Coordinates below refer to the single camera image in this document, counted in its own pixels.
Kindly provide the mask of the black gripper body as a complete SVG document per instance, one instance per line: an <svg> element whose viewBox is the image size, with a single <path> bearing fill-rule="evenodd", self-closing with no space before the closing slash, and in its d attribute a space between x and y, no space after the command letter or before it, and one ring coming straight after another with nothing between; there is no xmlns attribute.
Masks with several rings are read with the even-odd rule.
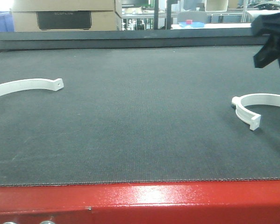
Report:
<svg viewBox="0 0 280 224"><path fill-rule="evenodd" d="M280 67L280 12L276 14L260 15L251 23L253 36L269 35L268 40L254 55L254 66L264 68L275 60Z"/></svg>

